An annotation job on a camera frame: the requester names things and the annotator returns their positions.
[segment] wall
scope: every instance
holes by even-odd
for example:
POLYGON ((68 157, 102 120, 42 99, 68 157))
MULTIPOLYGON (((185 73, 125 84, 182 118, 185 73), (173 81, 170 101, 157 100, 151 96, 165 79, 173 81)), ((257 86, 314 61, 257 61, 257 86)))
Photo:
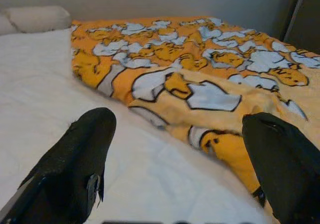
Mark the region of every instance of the wall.
POLYGON ((61 5, 74 19, 200 16, 280 37, 294 0, 0 0, 0 8, 61 5))

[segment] blanket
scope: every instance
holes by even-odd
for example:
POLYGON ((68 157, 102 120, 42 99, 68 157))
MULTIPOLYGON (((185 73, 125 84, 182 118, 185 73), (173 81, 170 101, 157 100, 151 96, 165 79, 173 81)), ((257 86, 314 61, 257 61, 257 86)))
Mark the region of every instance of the blanket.
POLYGON ((225 161, 260 201, 244 115, 271 113, 319 147, 320 55, 207 16, 75 20, 71 31, 76 77, 225 161))

